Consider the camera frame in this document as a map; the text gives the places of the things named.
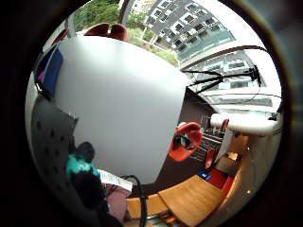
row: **office chair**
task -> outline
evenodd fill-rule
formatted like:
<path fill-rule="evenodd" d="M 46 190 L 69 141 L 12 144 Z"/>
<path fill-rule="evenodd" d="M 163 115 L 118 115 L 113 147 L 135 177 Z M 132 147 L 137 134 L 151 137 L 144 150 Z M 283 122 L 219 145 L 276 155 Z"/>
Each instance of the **office chair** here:
<path fill-rule="evenodd" d="M 84 36 L 101 36 L 107 37 L 108 36 L 108 28 L 109 23 L 101 23 L 96 26 L 91 27 L 88 31 L 84 33 Z"/>
<path fill-rule="evenodd" d="M 88 31 L 84 33 L 84 36 L 101 36 L 112 38 L 120 41 L 128 41 L 129 35 L 126 27 L 122 24 L 112 25 L 111 30 L 109 30 L 109 23 L 101 23 L 96 26 L 91 27 Z"/>
<path fill-rule="evenodd" d="M 202 143 L 201 125 L 188 122 L 179 126 L 173 136 L 169 148 L 169 157 L 176 162 L 182 162 L 194 153 Z"/>

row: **black cable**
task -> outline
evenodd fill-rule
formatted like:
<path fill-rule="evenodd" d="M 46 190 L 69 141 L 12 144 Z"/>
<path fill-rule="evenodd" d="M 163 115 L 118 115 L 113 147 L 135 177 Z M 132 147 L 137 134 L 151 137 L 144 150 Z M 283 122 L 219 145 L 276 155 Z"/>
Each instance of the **black cable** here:
<path fill-rule="evenodd" d="M 246 93 L 228 93 L 226 95 L 247 95 Z M 271 94 L 265 94 L 265 93 L 259 93 L 259 95 L 262 95 L 262 96 L 274 96 L 274 97 L 278 97 L 278 98 L 282 98 L 281 96 L 276 96 L 276 95 L 271 95 Z"/>
<path fill-rule="evenodd" d="M 199 103 L 199 104 L 202 104 L 202 105 L 210 105 L 210 106 L 216 106 L 216 105 L 237 105 L 237 104 L 242 104 L 242 103 L 247 103 L 247 102 L 250 102 L 252 101 L 258 94 L 259 94 L 259 91 L 260 91 L 260 87 L 258 88 L 258 92 L 250 99 L 248 100 L 245 100 L 245 101 L 241 101 L 241 102 L 230 102 L 230 103 L 203 103 L 203 102 L 193 102 L 193 103 Z"/>
<path fill-rule="evenodd" d="M 112 195 L 117 189 L 117 185 L 112 185 L 112 187 L 108 190 L 107 194 L 105 195 L 105 197 L 109 197 L 110 195 Z"/>
<path fill-rule="evenodd" d="M 149 198 L 145 195 L 144 191 L 143 191 L 143 187 L 141 182 L 137 179 L 136 176 L 134 175 L 128 175 L 125 176 L 126 179 L 127 178 L 133 178 L 136 180 L 136 183 L 138 185 L 139 188 L 139 193 L 140 193 L 140 203 L 141 203 L 141 218 L 140 218 L 140 223 L 139 223 L 139 227 L 145 227 L 147 219 L 148 219 L 148 208 L 147 208 L 147 204 L 146 204 L 146 200 Z"/>

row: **window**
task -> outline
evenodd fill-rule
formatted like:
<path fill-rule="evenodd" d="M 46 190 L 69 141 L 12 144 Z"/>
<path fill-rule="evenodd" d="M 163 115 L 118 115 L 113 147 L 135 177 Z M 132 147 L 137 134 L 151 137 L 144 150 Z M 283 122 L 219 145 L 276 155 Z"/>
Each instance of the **window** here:
<path fill-rule="evenodd" d="M 160 31 L 160 34 L 159 34 L 159 37 L 163 37 L 165 36 L 166 33 L 168 33 L 169 29 L 167 27 L 164 27 L 161 31 Z"/>
<path fill-rule="evenodd" d="M 157 44 L 160 44 L 162 42 L 162 38 L 158 37 L 158 39 L 155 41 Z"/>
<path fill-rule="evenodd" d="M 148 20 L 147 20 L 147 25 L 148 27 L 153 27 L 153 24 L 155 23 L 155 19 L 150 17 Z"/>
<path fill-rule="evenodd" d="M 185 19 L 184 19 L 188 24 L 190 24 L 191 22 L 193 22 L 195 20 L 195 18 L 191 15 L 187 16 Z"/>
<path fill-rule="evenodd" d="M 239 68 L 245 66 L 244 62 L 236 62 L 236 63 L 231 63 L 228 65 L 228 68 Z"/>
<path fill-rule="evenodd" d="M 175 34 L 173 32 L 171 32 L 168 36 L 170 39 L 172 39 L 173 37 L 175 37 Z"/>
<path fill-rule="evenodd" d="M 208 26 L 215 23 L 214 19 L 212 19 L 212 18 L 206 20 L 205 22 Z"/>
<path fill-rule="evenodd" d="M 191 4 L 186 6 L 186 9 L 187 10 L 195 10 L 198 7 L 199 7 L 199 5 L 197 3 L 191 3 Z"/>
<path fill-rule="evenodd" d="M 184 40 L 186 40 L 189 36 L 190 36 L 190 34 L 189 34 L 189 32 L 187 31 L 187 32 L 185 32 L 184 34 L 182 34 L 182 35 L 180 36 L 180 38 L 184 41 Z"/>
<path fill-rule="evenodd" d="M 217 30 L 220 30 L 220 27 L 219 27 L 218 25 L 215 25 L 215 26 L 212 26 L 212 27 L 210 28 L 210 30 L 212 30 L 212 31 L 217 31 Z"/>
<path fill-rule="evenodd" d="M 207 12 L 204 9 L 198 9 L 197 11 L 195 11 L 195 15 L 198 17 L 204 16 L 206 14 Z"/>
<path fill-rule="evenodd" d="M 152 15 L 155 17 L 158 17 L 158 16 L 160 16 L 160 14 L 161 14 L 161 11 L 159 9 L 156 9 Z"/>
<path fill-rule="evenodd" d="M 217 64 L 215 66 L 212 66 L 212 67 L 209 67 L 207 70 L 208 71 L 214 71 L 214 70 L 218 70 L 218 69 L 221 69 L 221 66 L 219 64 Z"/>
<path fill-rule="evenodd" d="M 200 38 L 204 38 L 204 37 L 207 36 L 207 35 L 208 35 L 208 33 L 207 33 L 205 30 L 198 34 L 198 36 L 199 36 Z"/>
<path fill-rule="evenodd" d="M 194 29 L 198 32 L 201 31 L 203 28 L 205 27 L 202 24 L 198 24 L 197 26 L 194 27 Z"/>
<path fill-rule="evenodd" d="M 161 16 L 160 21 L 161 22 L 165 22 L 166 20 L 168 20 L 169 16 L 167 14 L 164 14 L 163 16 Z"/>
<path fill-rule="evenodd" d="M 187 12 L 186 14 L 184 14 L 180 20 L 185 23 L 185 24 L 190 24 L 192 23 L 195 19 L 197 18 L 197 16 L 192 15 L 190 12 Z"/>
<path fill-rule="evenodd" d="M 173 42 L 176 46 L 178 46 L 179 44 L 181 44 L 181 40 L 176 40 L 175 42 Z"/>
<path fill-rule="evenodd" d="M 181 31 L 183 29 L 183 26 L 181 26 L 180 24 L 175 26 L 176 31 Z"/>
<path fill-rule="evenodd" d="M 190 40 L 187 41 L 188 44 L 193 44 L 197 41 L 197 37 L 192 37 Z"/>
<path fill-rule="evenodd" d="M 176 9 L 178 9 L 178 6 L 175 5 L 175 4 L 170 4 L 169 7 L 168 7 L 168 9 L 169 9 L 170 11 L 175 11 Z"/>
<path fill-rule="evenodd" d="M 184 44 L 183 45 L 181 45 L 179 48 L 178 48 L 178 51 L 183 51 L 185 48 L 187 48 Z"/>
<path fill-rule="evenodd" d="M 169 2 L 163 2 L 163 3 L 161 4 L 161 7 L 162 7 L 162 8 L 166 8 L 168 5 L 169 5 Z"/>

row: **paper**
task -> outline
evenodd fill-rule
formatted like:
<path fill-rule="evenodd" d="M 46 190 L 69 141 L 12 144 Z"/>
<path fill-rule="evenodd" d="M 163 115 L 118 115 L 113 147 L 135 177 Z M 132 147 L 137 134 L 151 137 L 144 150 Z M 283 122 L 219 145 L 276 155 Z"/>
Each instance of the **paper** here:
<path fill-rule="evenodd" d="M 100 173 L 100 179 L 102 183 L 110 183 L 110 184 L 114 184 L 117 186 L 120 186 L 128 191 L 132 191 L 133 188 L 133 183 L 128 182 L 122 178 L 117 177 L 116 175 L 109 173 L 107 171 L 98 170 Z"/>

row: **tree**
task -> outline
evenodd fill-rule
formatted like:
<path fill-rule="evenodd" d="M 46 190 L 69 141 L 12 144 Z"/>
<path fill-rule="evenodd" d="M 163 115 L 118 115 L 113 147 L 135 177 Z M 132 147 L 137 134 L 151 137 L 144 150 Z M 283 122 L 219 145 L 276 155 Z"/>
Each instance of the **tree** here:
<path fill-rule="evenodd" d="M 142 36 L 142 30 L 140 28 L 128 28 L 131 44 L 135 44 L 137 46 L 143 46 L 143 42 L 140 39 Z"/>
<path fill-rule="evenodd" d="M 147 29 L 144 33 L 143 40 L 150 41 L 152 39 L 153 34 L 154 33 L 150 29 Z"/>
<path fill-rule="evenodd" d="M 94 0 L 78 9 L 74 15 L 75 30 L 80 31 L 96 24 L 114 24 L 118 17 L 118 4 L 110 0 Z"/>
<path fill-rule="evenodd" d="M 126 26 L 128 28 L 140 28 L 141 30 L 144 29 L 144 20 L 146 18 L 145 12 L 134 12 L 131 10 L 131 13 L 129 15 L 128 21 L 126 23 Z"/>
<path fill-rule="evenodd" d="M 179 65 L 178 58 L 175 53 L 166 52 L 166 51 L 158 51 L 158 52 L 155 52 L 155 54 L 157 56 L 159 56 L 160 58 L 164 59 L 165 61 L 169 62 L 173 66 Z"/>

